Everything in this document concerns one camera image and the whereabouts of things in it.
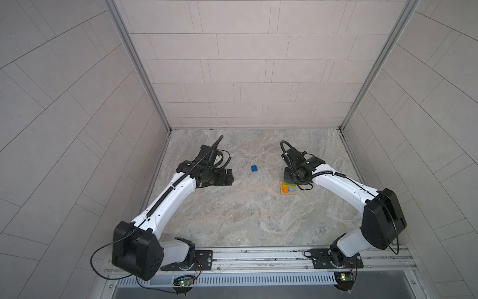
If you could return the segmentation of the natural wood block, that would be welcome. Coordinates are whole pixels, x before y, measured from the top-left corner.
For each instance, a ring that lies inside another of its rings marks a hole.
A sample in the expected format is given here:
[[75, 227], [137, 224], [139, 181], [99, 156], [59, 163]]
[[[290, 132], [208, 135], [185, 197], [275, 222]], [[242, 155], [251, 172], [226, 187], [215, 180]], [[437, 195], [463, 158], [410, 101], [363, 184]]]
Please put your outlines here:
[[[284, 181], [281, 181], [281, 187], [283, 186], [283, 182], [284, 182]], [[297, 186], [294, 186], [294, 187], [296, 188]], [[296, 189], [296, 191], [297, 191], [297, 189]], [[282, 193], [281, 193], [281, 194], [282, 194]], [[297, 192], [296, 192], [296, 194], [297, 194]], [[296, 194], [282, 194], [282, 195], [291, 195], [291, 196], [292, 196], [292, 195], [296, 195]]]

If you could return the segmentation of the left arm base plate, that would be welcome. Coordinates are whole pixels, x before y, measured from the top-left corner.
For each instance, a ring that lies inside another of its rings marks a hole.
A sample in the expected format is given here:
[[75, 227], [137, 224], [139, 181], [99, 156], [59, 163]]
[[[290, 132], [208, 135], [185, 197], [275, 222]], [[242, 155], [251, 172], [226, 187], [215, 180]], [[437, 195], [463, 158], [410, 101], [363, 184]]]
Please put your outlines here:
[[160, 270], [165, 271], [193, 271], [193, 270], [211, 270], [213, 260], [212, 250], [197, 250], [192, 258], [192, 263], [187, 262], [173, 263], [160, 267]]

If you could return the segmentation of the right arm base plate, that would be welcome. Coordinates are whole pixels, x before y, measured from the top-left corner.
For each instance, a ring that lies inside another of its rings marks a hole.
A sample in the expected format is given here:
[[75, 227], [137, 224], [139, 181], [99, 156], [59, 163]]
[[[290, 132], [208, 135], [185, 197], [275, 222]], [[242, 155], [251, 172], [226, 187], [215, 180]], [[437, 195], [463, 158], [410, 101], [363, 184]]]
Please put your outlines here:
[[312, 260], [315, 269], [362, 269], [364, 267], [359, 253], [353, 257], [341, 257], [340, 265], [334, 264], [334, 259], [329, 253], [330, 249], [310, 249], [304, 256]]

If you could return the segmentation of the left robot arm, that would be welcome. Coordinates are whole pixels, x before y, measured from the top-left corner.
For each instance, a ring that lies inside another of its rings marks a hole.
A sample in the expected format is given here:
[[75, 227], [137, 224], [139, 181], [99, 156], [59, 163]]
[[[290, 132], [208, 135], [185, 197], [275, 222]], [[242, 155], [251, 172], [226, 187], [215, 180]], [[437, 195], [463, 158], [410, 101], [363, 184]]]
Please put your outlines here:
[[195, 266], [195, 244], [177, 237], [161, 242], [167, 223], [184, 200], [196, 189], [230, 186], [234, 181], [229, 161], [213, 145], [202, 145], [193, 161], [185, 160], [176, 169], [162, 193], [130, 223], [120, 222], [113, 232], [113, 266], [142, 280], [151, 279], [158, 270]]

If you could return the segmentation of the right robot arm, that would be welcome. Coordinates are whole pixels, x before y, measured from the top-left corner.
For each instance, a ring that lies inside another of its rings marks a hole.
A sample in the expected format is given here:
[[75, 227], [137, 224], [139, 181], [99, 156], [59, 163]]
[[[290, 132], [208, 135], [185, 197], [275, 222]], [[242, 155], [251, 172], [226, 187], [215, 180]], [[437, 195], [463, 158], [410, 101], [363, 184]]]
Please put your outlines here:
[[357, 269], [360, 252], [373, 247], [391, 249], [392, 242], [399, 241], [398, 236], [406, 229], [407, 222], [392, 190], [378, 190], [359, 183], [313, 154], [298, 151], [285, 140], [280, 141], [280, 147], [286, 163], [285, 183], [302, 191], [310, 191], [315, 186], [326, 188], [362, 215], [359, 228], [338, 237], [325, 253], [310, 253], [308, 258], [321, 258], [328, 267]]

